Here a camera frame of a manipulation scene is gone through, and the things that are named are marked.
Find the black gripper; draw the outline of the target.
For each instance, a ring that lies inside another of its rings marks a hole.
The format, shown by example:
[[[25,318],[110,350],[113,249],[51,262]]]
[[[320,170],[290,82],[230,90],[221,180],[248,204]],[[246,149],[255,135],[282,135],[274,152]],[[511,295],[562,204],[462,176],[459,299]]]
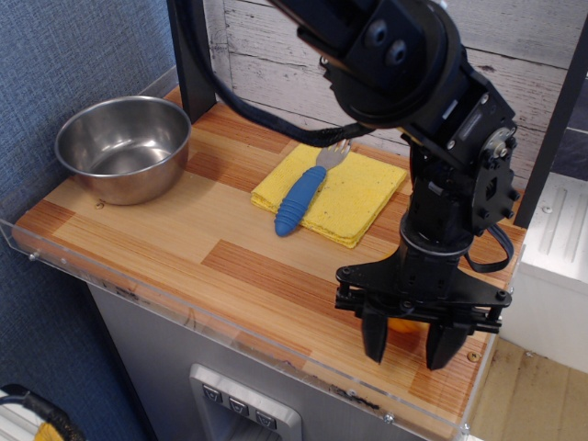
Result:
[[[336,271],[335,307],[362,318],[368,358],[381,362],[389,317],[431,323],[425,345],[430,370],[444,368],[473,332],[499,332],[502,310],[510,306],[512,297],[461,271],[462,255],[462,251],[429,254],[401,242],[394,254],[381,261]]]

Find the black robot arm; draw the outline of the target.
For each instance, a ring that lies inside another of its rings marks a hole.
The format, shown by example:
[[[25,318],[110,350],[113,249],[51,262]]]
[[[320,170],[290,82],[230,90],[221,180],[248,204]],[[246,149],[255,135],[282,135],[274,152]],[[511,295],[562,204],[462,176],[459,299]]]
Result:
[[[510,166],[514,111],[469,64],[458,30],[432,1],[281,1],[301,40],[325,60],[342,110],[409,143],[413,192],[389,257],[338,269],[335,305],[362,322],[367,356],[383,358],[388,321],[425,322],[426,365],[444,368],[477,331],[495,333],[511,302],[480,280],[504,262],[458,265],[473,241],[501,229],[519,199]]]

